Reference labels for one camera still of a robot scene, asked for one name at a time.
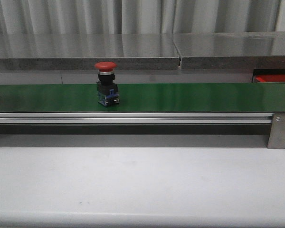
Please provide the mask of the grey stone counter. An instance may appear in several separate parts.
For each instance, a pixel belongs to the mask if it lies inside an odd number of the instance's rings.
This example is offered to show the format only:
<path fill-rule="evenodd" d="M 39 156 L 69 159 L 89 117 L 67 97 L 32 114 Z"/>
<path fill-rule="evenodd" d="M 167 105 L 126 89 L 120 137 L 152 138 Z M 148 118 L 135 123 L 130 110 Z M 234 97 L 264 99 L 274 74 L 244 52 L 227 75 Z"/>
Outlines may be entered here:
<path fill-rule="evenodd" d="M 165 34 L 0 35 L 0 71 L 94 70 L 105 61 L 119 70 L 175 70 L 179 58 Z"/>
<path fill-rule="evenodd" d="M 181 68 L 285 69 L 285 31 L 175 34 Z"/>

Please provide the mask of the right grey stone counter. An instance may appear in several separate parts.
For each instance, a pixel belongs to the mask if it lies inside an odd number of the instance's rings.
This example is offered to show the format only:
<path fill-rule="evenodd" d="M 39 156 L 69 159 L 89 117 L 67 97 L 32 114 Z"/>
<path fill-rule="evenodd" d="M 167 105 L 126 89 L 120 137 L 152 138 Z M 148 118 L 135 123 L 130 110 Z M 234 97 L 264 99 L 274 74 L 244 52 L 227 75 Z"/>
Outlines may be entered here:
<path fill-rule="evenodd" d="M 175 34 L 181 68 L 285 69 L 285 31 Z"/>

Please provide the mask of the red plastic bin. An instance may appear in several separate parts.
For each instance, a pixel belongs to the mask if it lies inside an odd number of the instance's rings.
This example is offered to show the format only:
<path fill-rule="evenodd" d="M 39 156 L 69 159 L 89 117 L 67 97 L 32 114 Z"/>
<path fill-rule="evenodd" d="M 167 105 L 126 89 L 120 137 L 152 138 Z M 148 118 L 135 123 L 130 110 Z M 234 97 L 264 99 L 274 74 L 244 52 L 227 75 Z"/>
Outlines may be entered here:
<path fill-rule="evenodd" d="M 253 83 L 285 83 L 285 74 L 275 74 L 275 75 L 256 75 L 253 76 Z"/>

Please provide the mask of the steel conveyor support bracket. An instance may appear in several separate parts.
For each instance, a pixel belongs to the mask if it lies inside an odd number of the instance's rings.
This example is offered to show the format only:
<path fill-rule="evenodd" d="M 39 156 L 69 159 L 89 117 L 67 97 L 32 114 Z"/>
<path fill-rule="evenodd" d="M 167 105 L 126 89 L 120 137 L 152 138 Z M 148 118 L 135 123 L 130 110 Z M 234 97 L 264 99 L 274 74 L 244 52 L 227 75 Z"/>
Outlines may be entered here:
<path fill-rule="evenodd" d="M 274 113 L 267 148 L 285 149 L 285 113 Z"/>

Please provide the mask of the red mushroom push button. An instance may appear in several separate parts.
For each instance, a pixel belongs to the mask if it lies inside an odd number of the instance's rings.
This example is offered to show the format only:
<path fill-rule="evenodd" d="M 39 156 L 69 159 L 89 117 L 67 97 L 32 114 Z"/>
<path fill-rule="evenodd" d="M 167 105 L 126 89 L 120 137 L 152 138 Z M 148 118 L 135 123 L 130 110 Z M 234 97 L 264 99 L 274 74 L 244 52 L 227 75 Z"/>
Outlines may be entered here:
<path fill-rule="evenodd" d="M 114 69 L 117 64 L 114 62 L 98 62 L 95 68 L 98 70 L 97 96 L 98 102 L 105 107 L 119 104 L 119 90 L 114 83 Z"/>

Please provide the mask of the green conveyor belt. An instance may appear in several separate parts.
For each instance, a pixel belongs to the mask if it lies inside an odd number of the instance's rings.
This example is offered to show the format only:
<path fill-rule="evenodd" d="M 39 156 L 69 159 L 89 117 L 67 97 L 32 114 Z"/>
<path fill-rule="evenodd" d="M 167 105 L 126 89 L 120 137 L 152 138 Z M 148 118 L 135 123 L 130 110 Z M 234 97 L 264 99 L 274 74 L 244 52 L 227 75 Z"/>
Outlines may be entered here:
<path fill-rule="evenodd" d="M 285 83 L 120 84 L 99 104 L 95 84 L 0 85 L 0 112 L 285 112 Z"/>

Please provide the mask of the left grey stone counter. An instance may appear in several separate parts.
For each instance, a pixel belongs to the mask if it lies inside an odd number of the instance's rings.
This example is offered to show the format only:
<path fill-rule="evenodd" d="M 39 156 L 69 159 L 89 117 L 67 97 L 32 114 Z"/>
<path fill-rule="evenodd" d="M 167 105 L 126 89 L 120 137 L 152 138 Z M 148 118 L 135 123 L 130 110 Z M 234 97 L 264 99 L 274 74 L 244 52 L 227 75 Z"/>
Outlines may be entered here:
<path fill-rule="evenodd" d="M 94 70 L 105 61 L 119 70 L 175 70 L 179 58 L 165 34 L 0 35 L 0 71 Z"/>

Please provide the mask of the grey pleated curtain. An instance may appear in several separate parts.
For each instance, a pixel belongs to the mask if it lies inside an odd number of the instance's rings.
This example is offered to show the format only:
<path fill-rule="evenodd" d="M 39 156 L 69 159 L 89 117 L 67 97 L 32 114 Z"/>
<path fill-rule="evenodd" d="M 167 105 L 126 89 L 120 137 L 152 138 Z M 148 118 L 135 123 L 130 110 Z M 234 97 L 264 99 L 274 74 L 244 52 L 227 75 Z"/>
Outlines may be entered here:
<path fill-rule="evenodd" d="M 0 34 L 274 31 L 279 0 L 0 0 Z"/>

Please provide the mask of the aluminium conveyor side rail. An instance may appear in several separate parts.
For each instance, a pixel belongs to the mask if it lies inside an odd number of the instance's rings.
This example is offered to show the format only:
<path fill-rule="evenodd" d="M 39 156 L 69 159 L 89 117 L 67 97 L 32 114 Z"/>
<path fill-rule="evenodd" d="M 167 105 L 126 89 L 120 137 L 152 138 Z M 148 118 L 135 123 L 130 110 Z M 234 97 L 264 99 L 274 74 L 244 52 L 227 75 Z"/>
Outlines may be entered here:
<path fill-rule="evenodd" d="M 0 124 L 269 124 L 272 113 L 0 113 Z"/>

